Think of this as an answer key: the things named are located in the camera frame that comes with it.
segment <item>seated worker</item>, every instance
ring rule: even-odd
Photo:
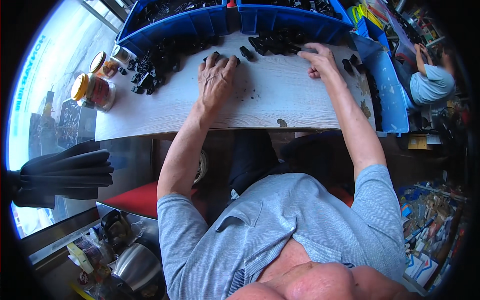
[[[427,48],[422,44],[415,44],[417,51],[418,72],[406,72],[402,64],[393,59],[393,65],[400,83],[405,88],[413,106],[433,104],[437,101],[448,101],[455,94],[455,53],[452,48],[444,47],[442,51],[442,66],[434,66]],[[428,63],[423,62],[421,54],[427,57]]]
[[[348,207],[304,173],[263,167],[250,172],[257,163],[278,163],[271,141],[259,140],[258,146],[244,147],[242,156],[234,151],[232,159],[241,160],[258,181],[235,190],[240,197],[208,227],[189,197],[202,144],[232,93],[237,65],[235,56],[216,62],[216,54],[210,55],[199,66],[199,97],[158,179],[159,241],[170,299],[418,296],[398,283],[405,269],[400,207],[380,141],[332,52],[318,43],[305,47],[318,52],[298,55],[311,63],[308,76],[324,82],[353,162],[353,205]],[[241,175],[231,177],[233,185]]]

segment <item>gray t-shirt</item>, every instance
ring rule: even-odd
[[[416,72],[410,79],[413,101],[418,104],[432,104],[447,101],[455,94],[455,80],[444,68],[425,64],[427,76]]]
[[[399,281],[405,269],[400,206],[388,169],[365,168],[352,207],[303,173],[270,175],[250,186],[208,228],[192,202],[157,203],[170,299],[225,299],[256,281],[290,237],[312,261],[371,266]]]

